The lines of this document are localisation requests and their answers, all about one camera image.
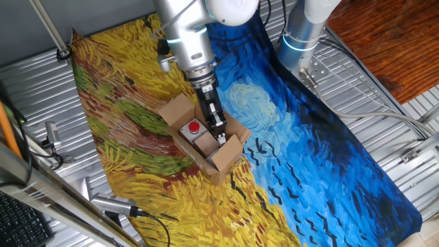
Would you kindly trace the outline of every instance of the white cable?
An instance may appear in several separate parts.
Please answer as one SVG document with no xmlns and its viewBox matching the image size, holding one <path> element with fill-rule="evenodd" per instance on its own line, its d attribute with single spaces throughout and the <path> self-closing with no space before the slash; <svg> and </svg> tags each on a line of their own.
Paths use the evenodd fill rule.
<svg viewBox="0 0 439 247">
<path fill-rule="evenodd" d="M 391 110 L 392 112 L 396 113 L 395 110 L 391 109 L 390 107 L 379 103 L 378 101 L 374 100 L 373 98 L 371 98 L 371 96 L 367 95 L 365 92 L 361 91 L 359 88 L 357 88 L 356 86 L 352 85 L 351 83 L 349 83 L 347 80 L 343 79 L 342 77 L 340 77 L 338 74 L 334 73 L 333 70 L 331 70 L 329 67 L 327 67 L 320 59 L 318 59 L 316 56 L 313 56 L 313 58 L 315 58 L 320 64 L 322 64 L 329 72 L 331 72 L 333 75 L 337 76 L 339 79 L 341 79 L 343 82 L 345 82 L 346 84 L 348 84 L 351 88 L 359 91 L 362 95 L 366 96 L 367 98 L 369 98 L 370 100 L 372 100 L 374 103 L 386 108 L 387 110 Z"/>
<path fill-rule="evenodd" d="M 155 32 L 153 32 L 151 34 L 150 38 L 159 39 L 159 40 L 166 40 L 166 38 L 157 37 L 156 34 L 159 33 L 161 30 L 165 29 L 168 25 L 171 25 L 172 23 L 175 23 L 177 21 L 177 19 L 180 18 L 180 16 L 182 14 L 184 14 L 186 12 L 186 10 L 188 10 L 196 1 L 198 1 L 198 0 L 193 0 L 182 11 L 180 11 L 180 13 L 178 13 L 174 18 L 172 18 L 166 24 L 163 24 L 159 29 L 157 29 Z"/>
<path fill-rule="evenodd" d="M 320 64 L 322 64 L 329 72 L 331 72 L 333 75 L 335 75 L 336 77 L 338 77 L 339 79 L 341 79 L 343 82 L 345 82 L 346 84 L 348 84 L 351 88 L 354 88 L 354 89 L 356 89 L 357 91 L 359 91 L 361 94 L 363 94 L 364 96 L 366 96 L 367 98 L 369 98 L 370 100 L 372 100 L 374 103 L 376 103 L 376 104 L 378 104 L 378 105 L 380 105 L 380 106 L 382 106 L 382 107 L 384 107 L 384 108 L 386 108 L 386 109 L 388 109 L 388 110 L 391 110 L 392 112 L 394 112 L 394 113 L 396 113 L 396 114 L 398 114 L 398 115 L 401 115 L 401 114 L 399 114 L 399 113 L 397 113 L 395 110 L 393 110 L 393 109 L 391 109 L 391 108 L 389 108 L 389 107 L 387 107 L 386 105 L 384 105 L 384 104 L 381 104 L 381 103 L 379 103 L 378 101 L 376 101 L 376 100 L 374 100 L 373 98 L 371 98 L 369 95 L 367 95 L 365 92 L 363 92 L 363 91 L 361 91 L 359 88 L 357 88 L 356 86 L 354 86 L 354 85 L 352 85 L 351 83 L 349 83 L 347 80 L 345 80 L 345 79 L 343 79 L 342 77 L 340 77 L 338 74 L 336 74 L 336 73 L 334 73 L 333 72 L 333 69 L 331 70 L 329 67 L 327 67 L 320 59 L 318 59 L 316 56 L 313 56 L 318 62 L 320 62 Z M 338 61 L 336 61 L 335 59 L 333 59 L 332 57 L 328 57 L 327 56 L 327 58 L 329 58 L 329 59 L 332 59 L 334 62 L 338 62 Z M 413 122 L 410 122 L 412 125 L 413 125 L 413 127 L 414 128 L 416 128 L 418 131 L 420 131 L 419 130 L 419 127 L 418 127 L 418 125 L 416 124 L 416 123 L 413 123 Z"/>
<path fill-rule="evenodd" d="M 327 101 L 324 100 L 323 95 L 320 92 L 320 89 L 318 88 L 318 86 L 316 88 L 314 88 L 314 90 L 316 91 L 317 96 L 320 98 L 320 100 L 323 102 L 323 104 L 328 106 L 329 110 L 332 110 L 339 117 L 345 117 L 345 118 L 362 118 L 362 117 L 376 117 L 376 116 L 396 117 L 396 118 L 399 118 L 399 119 L 402 119 L 402 120 L 406 120 L 406 121 L 409 121 L 409 122 L 417 125 L 418 127 L 426 130 L 430 135 L 435 135 L 435 132 L 431 128 L 428 128 L 425 124 L 419 122 L 418 120 L 412 119 L 411 117 L 407 117 L 407 116 L 404 116 L 404 115 L 398 114 L 398 113 L 364 113 L 364 114 L 346 114 L 346 113 L 341 113 L 339 111 L 336 111 L 336 109 L 332 108 L 327 103 Z"/>
</svg>

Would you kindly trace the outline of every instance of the cardboard box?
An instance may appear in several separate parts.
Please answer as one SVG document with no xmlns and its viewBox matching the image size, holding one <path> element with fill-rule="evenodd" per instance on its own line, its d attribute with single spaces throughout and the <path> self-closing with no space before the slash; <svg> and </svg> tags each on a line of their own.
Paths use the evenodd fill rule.
<svg viewBox="0 0 439 247">
<path fill-rule="evenodd" d="M 213 151 L 219 148 L 220 145 L 210 132 L 206 132 L 200 138 L 195 140 L 193 147 L 204 158 L 207 158 Z"/>
<path fill-rule="evenodd" d="M 179 129 L 193 118 L 197 118 L 206 125 L 201 108 L 193 105 L 184 94 L 170 101 L 159 110 L 159 115 L 167 122 L 168 128 L 164 128 L 173 138 L 176 146 L 184 152 L 201 169 L 215 185 L 220 185 L 238 164 L 242 155 L 243 144 L 247 141 L 251 131 L 240 124 L 236 119 L 224 111 L 227 120 L 227 142 L 212 156 L 213 167 L 206 159 L 187 143 L 179 134 Z"/>
</svg>

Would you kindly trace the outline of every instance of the open cardboard box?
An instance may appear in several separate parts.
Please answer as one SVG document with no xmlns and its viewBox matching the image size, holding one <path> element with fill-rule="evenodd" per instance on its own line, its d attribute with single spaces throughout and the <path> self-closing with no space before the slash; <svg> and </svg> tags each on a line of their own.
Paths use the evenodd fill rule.
<svg viewBox="0 0 439 247">
<path fill-rule="evenodd" d="M 198 153 L 192 145 L 187 143 L 180 136 L 179 130 L 194 118 L 206 125 L 200 106 L 192 104 L 184 94 L 180 94 L 159 110 L 159 115 L 169 125 L 164 128 L 173 138 L 176 146 L 184 152 L 202 170 L 215 185 L 220 185 L 238 164 L 242 155 L 243 144 L 247 141 L 251 131 L 231 117 L 226 111 L 224 116 L 227 120 L 226 138 L 227 142 L 219 151 L 212 156 L 212 166 Z"/>
</svg>

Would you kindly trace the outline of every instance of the corrugated metal sheet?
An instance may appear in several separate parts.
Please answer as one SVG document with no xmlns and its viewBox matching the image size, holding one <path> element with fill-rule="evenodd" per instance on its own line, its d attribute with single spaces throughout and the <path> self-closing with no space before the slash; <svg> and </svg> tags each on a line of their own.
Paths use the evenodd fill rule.
<svg viewBox="0 0 439 247">
<path fill-rule="evenodd" d="M 89 181 L 91 196 L 97 192 L 111 193 L 90 128 L 82 108 L 71 66 L 56 60 L 56 51 L 49 51 L 23 62 L 0 69 L 13 104 L 26 116 L 26 129 L 38 140 L 46 138 L 45 122 L 55 121 L 62 147 L 57 152 L 72 155 L 74 164 L 64 164 L 57 174 L 68 183 Z M 121 217 L 124 230 L 137 241 L 140 235 L 126 217 Z M 47 246 L 91 246 L 97 243 L 83 234 L 52 219 L 56 235 Z"/>
<path fill-rule="evenodd" d="M 281 0 L 273 0 L 271 3 L 272 15 L 266 29 L 275 43 L 283 29 L 283 11 Z M 294 3 L 295 1 L 287 1 L 288 10 Z M 268 5 L 264 1 L 261 4 L 263 20 L 267 13 Z M 378 82 L 360 71 L 347 55 L 320 44 L 315 56 L 328 67 L 322 67 L 320 61 L 315 60 L 316 72 L 325 70 L 325 74 L 319 76 L 319 87 L 330 105 L 337 110 L 345 113 L 367 113 L 384 111 L 388 107 L 398 111 L 388 97 L 389 94 L 380 89 Z M 72 155 L 75 159 L 74 164 L 63 166 L 58 174 L 68 183 L 86 179 L 91 195 L 97 192 L 111 193 L 78 97 L 71 67 L 65 62 L 59 63 L 56 52 L 49 51 L 0 69 L 0 79 L 5 82 L 16 107 L 29 119 L 26 128 L 37 139 L 45 138 L 45 121 L 56 122 L 62 139 L 59 153 Z M 417 118 L 438 102 L 439 88 L 435 87 L 404 107 Z M 388 117 L 343 121 L 415 207 L 424 212 L 424 218 L 435 212 L 436 208 L 431 207 L 431 201 L 439 195 L 437 158 L 433 154 L 429 157 L 423 156 L 420 160 L 413 160 L 411 165 L 402 161 L 401 156 L 404 153 L 421 146 L 421 142 L 417 141 L 418 137 L 405 122 Z M 438 131 L 439 121 L 431 122 L 430 126 Z M 127 232 L 141 241 L 139 234 L 125 217 L 121 222 Z M 48 246 L 96 244 L 92 239 L 56 220 L 52 220 L 50 224 L 56 236 Z"/>
</svg>

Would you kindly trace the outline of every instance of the wooden surface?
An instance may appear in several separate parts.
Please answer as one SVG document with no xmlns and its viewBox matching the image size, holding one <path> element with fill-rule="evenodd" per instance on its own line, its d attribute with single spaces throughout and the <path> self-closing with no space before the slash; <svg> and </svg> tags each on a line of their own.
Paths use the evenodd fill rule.
<svg viewBox="0 0 439 247">
<path fill-rule="evenodd" d="M 401 104 L 439 84 L 439 0 L 342 0 L 329 26 Z"/>
</svg>

